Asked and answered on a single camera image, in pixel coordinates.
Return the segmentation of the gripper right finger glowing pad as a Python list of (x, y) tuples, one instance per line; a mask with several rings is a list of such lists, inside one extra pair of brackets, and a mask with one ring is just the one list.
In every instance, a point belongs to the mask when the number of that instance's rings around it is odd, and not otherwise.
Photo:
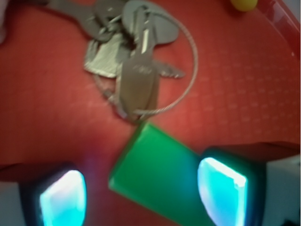
[(217, 226), (298, 226), (299, 147), (209, 147), (198, 166), (198, 190)]

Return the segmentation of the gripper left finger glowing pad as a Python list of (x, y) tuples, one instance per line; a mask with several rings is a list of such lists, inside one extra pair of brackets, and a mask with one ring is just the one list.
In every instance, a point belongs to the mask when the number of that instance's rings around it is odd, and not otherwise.
[(27, 226), (81, 226), (87, 211), (87, 186), (72, 163), (24, 165), (20, 196)]

